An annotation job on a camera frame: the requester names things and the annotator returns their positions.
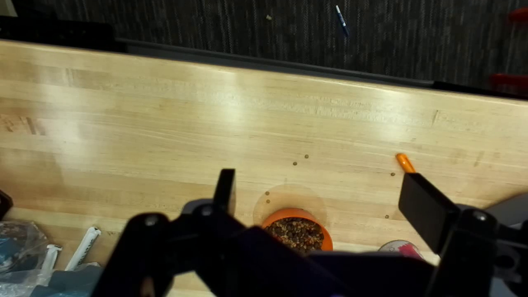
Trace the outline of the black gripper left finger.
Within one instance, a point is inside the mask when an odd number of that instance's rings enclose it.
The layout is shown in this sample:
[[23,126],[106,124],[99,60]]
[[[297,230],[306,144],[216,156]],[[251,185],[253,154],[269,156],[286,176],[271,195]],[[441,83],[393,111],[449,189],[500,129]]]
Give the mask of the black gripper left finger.
[[218,210],[230,215],[235,213],[235,187],[236,187],[236,171],[223,169],[216,182],[213,205]]

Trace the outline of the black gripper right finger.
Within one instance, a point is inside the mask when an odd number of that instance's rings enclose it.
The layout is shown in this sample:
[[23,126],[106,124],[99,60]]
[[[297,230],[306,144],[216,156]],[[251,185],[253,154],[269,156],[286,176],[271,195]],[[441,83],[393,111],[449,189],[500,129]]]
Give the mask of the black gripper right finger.
[[436,255],[443,251],[461,213],[461,209],[421,174],[405,176],[398,209]]

